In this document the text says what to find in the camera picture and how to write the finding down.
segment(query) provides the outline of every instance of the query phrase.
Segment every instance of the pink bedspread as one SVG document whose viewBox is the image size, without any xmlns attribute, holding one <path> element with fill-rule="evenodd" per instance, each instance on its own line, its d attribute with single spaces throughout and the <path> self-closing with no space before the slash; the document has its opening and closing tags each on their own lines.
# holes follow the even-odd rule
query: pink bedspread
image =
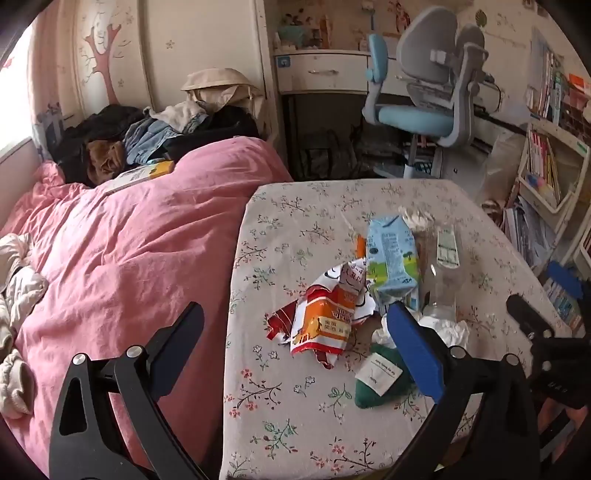
<svg viewBox="0 0 591 480">
<path fill-rule="evenodd" d="M 289 174 L 271 147 L 245 137 L 199 148 L 173 173 L 111 196 L 100 186 L 64 185 L 53 163 L 40 174 L 0 232 L 29 232 L 31 262 L 49 281 L 17 338 L 37 395 L 34 416 L 8 422 L 13 434 L 47 472 L 54 410 L 72 357 L 110 358 L 145 344 L 193 300 L 203 306 L 205 328 L 159 405 L 199 462 L 222 418 L 229 286 L 244 209 L 257 187 L 290 181 Z M 122 403 L 114 406 L 133 458 L 145 464 Z"/>
</svg>

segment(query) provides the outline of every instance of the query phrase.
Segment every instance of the drawer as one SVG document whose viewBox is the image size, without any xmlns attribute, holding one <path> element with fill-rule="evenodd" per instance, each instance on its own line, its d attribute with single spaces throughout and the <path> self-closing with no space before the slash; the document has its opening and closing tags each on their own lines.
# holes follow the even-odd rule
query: drawer
<svg viewBox="0 0 591 480">
<path fill-rule="evenodd" d="M 299 54 L 277 58 L 281 93 L 311 90 L 368 91 L 367 57 L 346 54 Z"/>
<path fill-rule="evenodd" d="M 371 57 L 369 58 L 369 65 L 373 65 Z M 400 78 L 408 78 L 400 68 L 400 64 L 398 60 L 389 59 L 388 60 L 388 76 L 386 80 L 384 80 L 384 85 L 382 85 L 382 93 L 387 93 L 389 95 L 401 95 L 401 96 L 409 96 L 407 91 L 407 82 L 401 80 Z"/>
</svg>

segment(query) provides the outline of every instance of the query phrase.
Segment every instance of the clear plastic bottle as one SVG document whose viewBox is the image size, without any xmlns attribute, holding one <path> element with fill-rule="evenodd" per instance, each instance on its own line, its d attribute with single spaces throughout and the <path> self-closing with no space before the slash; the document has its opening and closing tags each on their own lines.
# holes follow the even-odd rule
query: clear plastic bottle
<svg viewBox="0 0 591 480">
<path fill-rule="evenodd" d="M 456 321 L 456 293 L 464 283 L 460 258 L 460 232 L 452 223 L 435 223 L 429 228 L 427 239 L 427 271 L 425 287 L 429 303 L 423 315 L 441 320 Z"/>
</svg>

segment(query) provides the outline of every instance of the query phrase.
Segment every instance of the bolt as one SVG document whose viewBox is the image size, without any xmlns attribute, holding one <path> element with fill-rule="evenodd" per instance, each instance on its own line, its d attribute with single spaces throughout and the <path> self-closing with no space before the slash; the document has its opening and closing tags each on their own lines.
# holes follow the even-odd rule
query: bolt
<svg viewBox="0 0 591 480">
<path fill-rule="evenodd" d="M 510 353 L 509 355 L 506 356 L 506 358 L 507 358 L 507 363 L 509 365 L 513 365 L 514 367 L 519 365 L 519 358 L 517 357 L 517 355 Z"/>
<path fill-rule="evenodd" d="M 78 355 L 76 355 L 73 359 L 72 359 L 72 363 L 74 365 L 80 365 L 83 364 L 84 361 L 86 360 L 86 355 L 83 353 L 79 353 Z"/>
<path fill-rule="evenodd" d="M 464 358 L 466 356 L 466 351 L 461 346 L 453 346 L 450 348 L 449 352 L 451 353 L 453 358 Z"/>
<path fill-rule="evenodd" d="M 140 356 L 143 350 L 144 349 L 141 348 L 139 345 L 134 345 L 134 346 L 130 346 L 127 349 L 126 354 L 129 358 L 135 358 L 137 356 Z"/>
</svg>

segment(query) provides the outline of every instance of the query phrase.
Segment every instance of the floral tablecloth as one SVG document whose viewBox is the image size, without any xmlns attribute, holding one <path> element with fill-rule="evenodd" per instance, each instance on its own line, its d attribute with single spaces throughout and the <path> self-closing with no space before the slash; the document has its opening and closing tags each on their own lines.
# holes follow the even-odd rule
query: floral tablecloth
<svg viewBox="0 0 591 480">
<path fill-rule="evenodd" d="M 358 180 L 260 187 L 246 207 L 232 276 L 224 382 L 221 478 L 315 479 L 392 465 L 419 430 L 433 402 L 413 391 L 361 410 L 355 372 L 379 322 L 366 322 L 332 370 L 312 352 L 291 356 L 266 338 L 266 317 L 297 298 L 328 268 L 355 257 L 355 235 L 371 218 L 400 206 L 460 226 L 467 258 L 459 317 L 471 329 L 469 352 L 518 355 L 526 373 L 530 344 L 505 309 L 521 293 L 568 335 L 525 261 L 463 191 L 444 180 Z M 479 399 L 466 409 L 466 435 Z"/>
</svg>

